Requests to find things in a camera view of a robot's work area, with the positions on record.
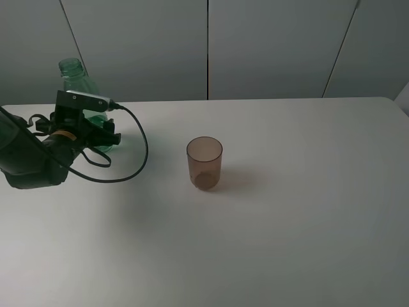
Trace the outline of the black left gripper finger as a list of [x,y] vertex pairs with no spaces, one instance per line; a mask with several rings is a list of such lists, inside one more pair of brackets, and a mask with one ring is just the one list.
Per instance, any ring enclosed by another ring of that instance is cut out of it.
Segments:
[[112,147],[119,145],[121,134],[113,134],[106,131],[91,132],[85,138],[85,144],[88,148]]
[[114,134],[115,124],[112,120],[92,118],[93,134]]

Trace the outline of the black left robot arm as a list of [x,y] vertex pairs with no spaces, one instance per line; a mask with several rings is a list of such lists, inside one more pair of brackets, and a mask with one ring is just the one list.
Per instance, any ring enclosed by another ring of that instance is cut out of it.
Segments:
[[[28,128],[38,118],[39,140]],[[63,183],[68,168],[89,148],[118,145],[121,134],[109,120],[99,127],[80,109],[56,106],[50,118],[35,114],[28,121],[1,109],[1,172],[17,189],[36,189]]]

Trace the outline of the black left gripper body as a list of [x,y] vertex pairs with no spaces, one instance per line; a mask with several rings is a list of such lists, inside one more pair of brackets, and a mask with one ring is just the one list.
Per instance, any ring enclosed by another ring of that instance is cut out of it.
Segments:
[[[78,109],[67,107],[57,107],[51,113],[50,118],[35,114],[31,118],[38,118],[35,123],[37,136],[66,136],[75,141],[76,147],[83,150],[88,148],[85,144],[85,138],[93,132],[93,125],[84,118],[83,112]],[[108,150],[109,147],[99,147],[96,150]]]

